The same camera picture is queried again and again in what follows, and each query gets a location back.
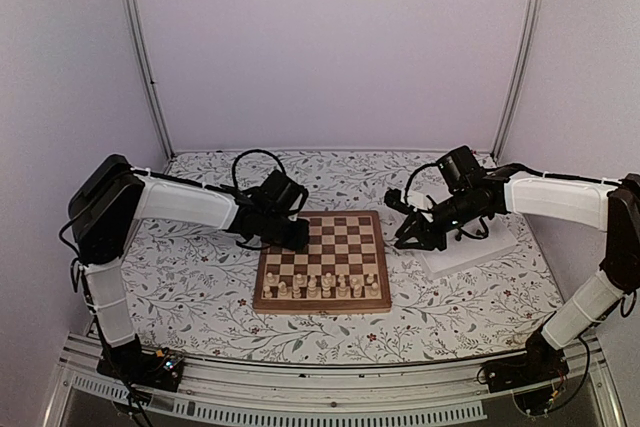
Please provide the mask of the white chess queen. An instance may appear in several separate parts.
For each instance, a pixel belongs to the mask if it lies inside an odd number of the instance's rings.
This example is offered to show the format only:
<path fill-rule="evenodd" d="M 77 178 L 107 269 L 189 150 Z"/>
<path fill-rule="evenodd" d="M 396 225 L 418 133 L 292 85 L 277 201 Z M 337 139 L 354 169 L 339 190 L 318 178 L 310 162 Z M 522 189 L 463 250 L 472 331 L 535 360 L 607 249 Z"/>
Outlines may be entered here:
<path fill-rule="evenodd" d="M 315 299 L 318 296 L 318 287 L 316 284 L 309 283 L 306 290 L 307 299 Z"/>

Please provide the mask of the white chess bishop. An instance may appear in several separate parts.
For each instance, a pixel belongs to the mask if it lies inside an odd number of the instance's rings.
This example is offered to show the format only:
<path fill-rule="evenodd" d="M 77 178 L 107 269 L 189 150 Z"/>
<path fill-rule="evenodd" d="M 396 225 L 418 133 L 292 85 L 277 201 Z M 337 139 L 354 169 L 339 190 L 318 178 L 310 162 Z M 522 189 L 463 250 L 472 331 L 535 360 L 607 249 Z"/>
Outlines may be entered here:
<path fill-rule="evenodd" d="M 298 284 L 293 285 L 292 296 L 294 299 L 300 299 L 302 297 L 302 289 Z"/>
<path fill-rule="evenodd" d="M 346 285 L 345 282 L 341 282 L 338 286 L 337 286 L 337 295 L 339 297 L 346 297 L 348 294 L 349 288 Z"/>

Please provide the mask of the wooden chess board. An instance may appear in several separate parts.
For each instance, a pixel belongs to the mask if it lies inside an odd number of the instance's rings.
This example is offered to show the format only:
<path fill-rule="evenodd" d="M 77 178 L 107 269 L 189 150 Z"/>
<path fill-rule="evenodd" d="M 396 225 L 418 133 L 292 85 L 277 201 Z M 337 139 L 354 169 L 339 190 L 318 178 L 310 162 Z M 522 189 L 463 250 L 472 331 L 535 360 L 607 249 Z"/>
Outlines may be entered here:
<path fill-rule="evenodd" d="M 310 223 L 309 243 L 304 249 L 294 252 L 270 247 L 261 252 L 253 298 L 254 311 L 267 315 L 388 313 L 392 300 L 378 212 L 304 212 L 301 217 Z M 267 281 L 268 272 L 276 276 L 274 285 Z M 333 275 L 330 298 L 321 295 L 321 282 L 326 273 Z M 304 278 L 304 283 L 299 285 L 302 289 L 300 299 L 292 296 L 297 274 Z M 346 297 L 337 295 L 340 274 L 346 276 L 345 283 L 349 288 Z M 351 285 L 351 274 L 361 274 L 362 282 Z M 373 274 L 374 282 L 379 284 L 379 298 L 368 296 L 368 286 L 372 284 L 366 282 L 368 274 Z M 280 282 L 289 286 L 287 298 L 278 297 Z M 318 287 L 315 299 L 306 298 L 309 283 Z M 363 287 L 360 298 L 353 295 L 355 285 Z M 264 297 L 265 286 L 271 287 L 272 298 Z"/>

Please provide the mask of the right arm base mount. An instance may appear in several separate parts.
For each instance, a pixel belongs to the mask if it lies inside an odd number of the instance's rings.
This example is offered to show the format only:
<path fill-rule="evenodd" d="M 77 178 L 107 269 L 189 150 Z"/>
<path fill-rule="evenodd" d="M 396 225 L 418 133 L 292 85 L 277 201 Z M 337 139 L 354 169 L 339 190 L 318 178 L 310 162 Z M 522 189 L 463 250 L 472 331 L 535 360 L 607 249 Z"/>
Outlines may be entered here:
<path fill-rule="evenodd" d="M 568 373 L 562 350 L 555 350 L 545 340 L 531 340 L 521 355 L 485 362 L 477 380 L 486 384 L 491 393 L 545 382 L 539 389 L 515 395 L 516 407 L 521 412 L 538 416 L 552 409 Z"/>

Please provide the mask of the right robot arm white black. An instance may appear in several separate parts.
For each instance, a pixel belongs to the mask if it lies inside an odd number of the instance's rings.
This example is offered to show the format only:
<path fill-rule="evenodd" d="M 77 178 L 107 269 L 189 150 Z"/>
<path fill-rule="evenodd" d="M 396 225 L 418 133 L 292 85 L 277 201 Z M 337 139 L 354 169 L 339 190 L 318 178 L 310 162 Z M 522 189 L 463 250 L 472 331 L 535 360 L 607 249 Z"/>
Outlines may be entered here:
<path fill-rule="evenodd" d="M 639 292 L 639 176 L 589 178 L 543 172 L 521 163 L 486 168 L 463 145 L 432 162 L 449 195 L 436 201 L 412 190 L 415 173 L 401 189 L 390 189 L 385 204 L 402 213 L 395 233 L 398 249 L 444 251 L 450 233 L 483 240 L 488 228 L 470 233 L 472 221 L 484 224 L 508 214 L 543 218 L 602 234 L 604 256 L 596 270 L 526 343 L 517 374 L 537 383 L 552 371 L 555 354 L 588 328 L 603 321 L 626 297 Z"/>

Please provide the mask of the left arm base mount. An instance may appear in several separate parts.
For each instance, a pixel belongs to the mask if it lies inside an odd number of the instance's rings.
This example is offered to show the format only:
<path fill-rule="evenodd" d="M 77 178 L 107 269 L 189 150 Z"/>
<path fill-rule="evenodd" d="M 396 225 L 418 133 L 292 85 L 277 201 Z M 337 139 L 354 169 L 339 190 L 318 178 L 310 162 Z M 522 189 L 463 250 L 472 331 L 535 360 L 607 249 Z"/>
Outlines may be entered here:
<path fill-rule="evenodd" d="M 169 392 L 178 391 L 183 370 L 181 352 L 167 347 L 144 352 L 138 339 L 119 347 L 107 345 L 97 366 L 103 376 Z"/>

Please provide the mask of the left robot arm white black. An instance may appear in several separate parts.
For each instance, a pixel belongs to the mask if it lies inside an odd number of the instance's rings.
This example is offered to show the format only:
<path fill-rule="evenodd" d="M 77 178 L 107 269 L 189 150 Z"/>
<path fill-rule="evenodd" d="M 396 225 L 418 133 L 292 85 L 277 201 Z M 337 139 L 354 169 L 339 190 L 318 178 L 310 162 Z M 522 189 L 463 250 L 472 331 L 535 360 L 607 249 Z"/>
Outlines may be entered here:
<path fill-rule="evenodd" d="M 111 366 L 128 381 L 148 373 L 139 352 L 122 265 L 147 220 L 194 224 L 239 236 L 239 245 L 258 239 L 264 246 L 298 251 L 309 242 L 309 223 L 299 218 L 309 191 L 282 166 L 258 186 L 212 185 L 132 166 L 109 155 L 84 182 L 68 206 L 65 228 L 88 289 L 88 307 L 107 347 Z"/>

